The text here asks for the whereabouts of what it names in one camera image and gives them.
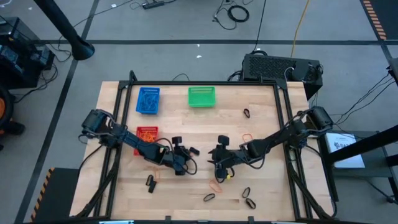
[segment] wooden tabletop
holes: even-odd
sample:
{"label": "wooden tabletop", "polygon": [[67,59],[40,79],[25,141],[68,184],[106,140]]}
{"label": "wooden tabletop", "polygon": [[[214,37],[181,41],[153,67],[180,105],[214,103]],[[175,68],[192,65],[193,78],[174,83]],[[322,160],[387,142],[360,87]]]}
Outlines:
{"label": "wooden tabletop", "polygon": [[[97,108],[112,112],[118,82],[103,82]],[[174,175],[174,170],[156,166],[140,156],[133,156],[133,148],[123,144],[118,181],[113,202],[112,219],[164,220],[294,220],[294,213],[286,173],[284,152],[281,145],[266,156],[264,167],[255,170],[244,164],[235,166],[236,176],[220,184],[222,193],[214,192],[209,181],[214,179],[214,165],[208,152],[217,145],[220,134],[229,136],[228,149],[238,149],[242,135],[265,138],[279,130],[274,92],[270,86],[216,86],[217,104],[214,108],[191,108],[188,105],[188,86],[160,87],[160,103],[157,115],[144,115],[135,111],[140,86],[133,86],[128,130],[135,133],[137,126],[158,126],[158,138],[182,137],[182,145],[200,150],[194,159],[198,164],[196,175]],[[288,83],[293,114],[308,108],[302,83]],[[280,91],[284,121],[287,115]],[[246,118],[243,109],[249,109]],[[309,145],[318,149],[314,139]],[[88,142],[85,156],[98,147],[98,140]],[[70,215],[77,214],[98,188],[105,148],[88,159],[77,183]],[[320,158],[303,149],[303,168],[309,191],[330,215],[333,213],[326,178]],[[145,185],[148,175],[160,175],[153,194]],[[250,209],[241,197],[246,187],[251,188],[250,198],[257,208]],[[297,188],[300,213],[305,217],[302,194]],[[204,202],[205,195],[215,193],[216,198]],[[104,214],[108,191],[104,193],[101,214]]]}

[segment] black pole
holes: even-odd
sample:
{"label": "black pole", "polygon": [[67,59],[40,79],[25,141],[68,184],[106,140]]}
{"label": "black pole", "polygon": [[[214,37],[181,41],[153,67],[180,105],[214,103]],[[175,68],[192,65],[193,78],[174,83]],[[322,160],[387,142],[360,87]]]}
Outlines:
{"label": "black pole", "polygon": [[389,167],[398,166],[398,154],[386,158]]}
{"label": "black pole", "polygon": [[330,153],[327,161],[329,164],[333,164],[336,161],[348,159],[396,141],[398,141],[398,125]]}
{"label": "black pole", "polygon": [[34,0],[52,24],[66,38],[72,47],[72,55],[76,60],[90,58],[94,54],[94,47],[85,42],[70,24],[68,18],[57,6],[54,0]]}

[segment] concrete floor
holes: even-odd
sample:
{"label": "concrete floor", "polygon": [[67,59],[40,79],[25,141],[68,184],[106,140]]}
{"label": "concrete floor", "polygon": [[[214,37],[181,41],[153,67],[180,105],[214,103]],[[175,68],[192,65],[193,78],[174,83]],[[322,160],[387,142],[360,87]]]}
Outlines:
{"label": "concrete floor", "polygon": [[[96,12],[108,9],[123,0],[56,1],[72,24],[88,17],[93,3]],[[306,0],[268,0],[260,40],[275,44],[259,45],[269,55],[289,57],[292,46],[278,40],[292,40]],[[250,19],[235,30],[223,30],[212,22],[220,1],[178,0],[164,7],[145,11],[132,10],[129,4],[95,16],[88,31],[88,40],[104,40],[96,44],[95,55],[81,62],[56,63],[59,76],[46,90],[37,91],[16,105],[14,117],[26,125],[22,136],[1,139],[0,152],[0,223],[13,223],[40,154],[50,123],[55,132],[50,142],[25,221],[29,219],[39,194],[42,180],[50,167],[78,168],[85,146],[78,140],[80,125],[87,112],[96,105],[102,81],[128,79],[134,70],[139,80],[171,80],[186,73],[191,80],[226,80],[240,69],[244,54],[252,44],[236,44],[238,40],[255,40],[263,1],[247,6]],[[41,39],[57,40],[59,32],[31,0],[13,1],[0,8],[0,15],[20,17]],[[225,14],[221,20],[230,24]],[[86,22],[76,30],[82,34]],[[159,40],[157,44],[107,44],[106,40]],[[190,44],[162,40],[193,40]],[[200,44],[203,40],[220,40],[221,44]],[[298,33],[298,40],[331,40],[297,45],[294,57],[321,61],[325,68],[324,86],[318,104],[330,114],[346,111],[378,80],[386,75],[388,62],[359,0],[314,0]],[[363,40],[347,43],[346,40]],[[393,57],[398,46],[388,45]],[[65,82],[72,79],[59,120],[53,118]],[[395,85],[390,86],[375,102],[350,117],[343,129],[375,131],[398,123]],[[396,144],[387,148],[398,153]],[[373,182],[391,194],[388,181]],[[336,179],[340,196],[337,217],[347,221],[398,223],[397,206],[385,202],[366,182]]]}

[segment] blue basket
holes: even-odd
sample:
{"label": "blue basket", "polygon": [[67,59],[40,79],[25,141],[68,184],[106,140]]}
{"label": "blue basket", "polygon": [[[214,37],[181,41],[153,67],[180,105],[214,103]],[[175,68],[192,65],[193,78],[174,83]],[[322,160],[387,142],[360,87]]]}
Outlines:
{"label": "blue basket", "polygon": [[157,114],[159,96],[160,88],[141,87],[139,89],[136,111],[142,114]]}

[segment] yellow and black striped tape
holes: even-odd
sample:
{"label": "yellow and black striped tape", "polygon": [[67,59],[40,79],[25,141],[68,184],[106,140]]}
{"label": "yellow and black striped tape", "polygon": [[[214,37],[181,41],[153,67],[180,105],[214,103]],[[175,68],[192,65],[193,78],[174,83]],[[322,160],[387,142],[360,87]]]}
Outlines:
{"label": "yellow and black striped tape", "polygon": [[363,1],[363,3],[365,4],[366,10],[369,14],[369,16],[372,19],[373,25],[377,30],[377,33],[379,34],[380,39],[382,40],[386,40],[386,33],[384,32],[383,27],[380,24],[379,18],[377,18],[376,13],[374,12],[374,9],[372,7],[372,4],[370,1]]}
{"label": "yellow and black striped tape", "polygon": [[53,171],[54,171],[54,167],[51,168],[51,169],[49,169],[49,171],[47,172],[47,175],[45,176],[42,189],[40,190],[40,195],[39,195],[39,197],[37,198],[35,207],[33,208],[33,212],[32,212],[32,214],[30,215],[30,222],[31,222],[31,223],[35,220],[37,211],[39,211],[39,206],[40,206],[40,203],[41,203],[41,201],[42,201],[42,199],[43,199],[44,192],[45,192],[45,188],[47,187],[47,184],[49,184],[50,176],[51,176],[51,174],[52,174]]}

